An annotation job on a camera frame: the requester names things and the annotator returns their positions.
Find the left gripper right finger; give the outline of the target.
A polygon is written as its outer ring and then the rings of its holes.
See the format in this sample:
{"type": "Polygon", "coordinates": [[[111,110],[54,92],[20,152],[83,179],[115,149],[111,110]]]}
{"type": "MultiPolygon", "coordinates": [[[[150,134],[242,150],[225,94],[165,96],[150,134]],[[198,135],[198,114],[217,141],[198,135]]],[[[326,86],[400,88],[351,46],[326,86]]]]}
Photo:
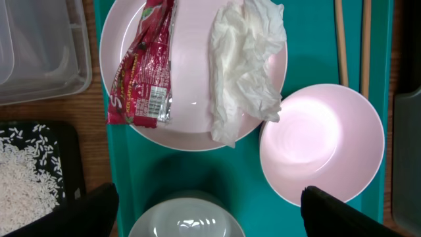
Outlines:
{"type": "Polygon", "coordinates": [[[401,236],[316,186],[302,191],[301,216],[308,237],[401,236]]]}

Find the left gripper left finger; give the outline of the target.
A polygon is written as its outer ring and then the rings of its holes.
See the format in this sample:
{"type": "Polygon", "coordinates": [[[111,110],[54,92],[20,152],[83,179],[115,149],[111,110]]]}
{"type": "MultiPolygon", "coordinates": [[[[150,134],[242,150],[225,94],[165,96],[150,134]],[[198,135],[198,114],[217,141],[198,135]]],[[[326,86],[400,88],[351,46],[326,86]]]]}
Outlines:
{"type": "Polygon", "coordinates": [[[118,212],[119,196],[113,183],[104,183],[74,203],[19,228],[6,237],[109,236],[118,212]]]}

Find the grey bowl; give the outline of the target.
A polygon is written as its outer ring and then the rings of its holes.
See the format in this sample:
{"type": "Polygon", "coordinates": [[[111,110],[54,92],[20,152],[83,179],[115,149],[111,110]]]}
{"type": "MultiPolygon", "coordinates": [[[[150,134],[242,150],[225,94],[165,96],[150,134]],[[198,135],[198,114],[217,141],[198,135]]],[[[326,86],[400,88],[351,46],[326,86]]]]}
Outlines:
{"type": "Polygon", "coordinates": [[[169,199],[148,209],[129,237],[245,237],[236,219],[221,206],[199,198],[169,199]]]}

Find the red snack wrapper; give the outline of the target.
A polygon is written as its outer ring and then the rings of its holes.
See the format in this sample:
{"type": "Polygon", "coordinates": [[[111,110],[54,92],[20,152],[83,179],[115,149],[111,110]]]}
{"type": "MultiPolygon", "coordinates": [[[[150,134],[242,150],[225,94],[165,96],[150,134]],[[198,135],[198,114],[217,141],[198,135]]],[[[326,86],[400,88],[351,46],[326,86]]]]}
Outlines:
{"type": "Polygon", "coordinates": [[[170,48],[175,0],[149,0],[133,42],[123,56],[109,94],[108,124],[156,128],[170,121],[170,48]]]}

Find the white tissue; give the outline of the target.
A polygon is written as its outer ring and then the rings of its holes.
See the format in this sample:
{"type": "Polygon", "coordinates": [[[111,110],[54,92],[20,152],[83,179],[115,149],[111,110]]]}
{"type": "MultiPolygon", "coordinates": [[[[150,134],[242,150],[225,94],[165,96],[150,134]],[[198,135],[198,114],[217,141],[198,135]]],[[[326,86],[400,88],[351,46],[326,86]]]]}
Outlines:
{"type": "Polygon", "coordinates": [[[282,97],[269,77],[269,58],[286,42],[283,4],[244,0],[219,8],[208,49],[214,141],[234,147],[244,113],[279,121],[282,97]]]}

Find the white rice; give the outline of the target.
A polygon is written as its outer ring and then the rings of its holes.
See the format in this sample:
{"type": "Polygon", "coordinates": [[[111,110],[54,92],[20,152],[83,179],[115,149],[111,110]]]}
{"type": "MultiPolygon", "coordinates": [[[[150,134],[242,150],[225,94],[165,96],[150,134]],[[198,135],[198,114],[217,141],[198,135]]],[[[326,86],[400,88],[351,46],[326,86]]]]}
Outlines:
{"type": "Polygon", "coordinates": [[[58,139],[38,122],[1,123],[1,235],[66,203],[58,139]]]}

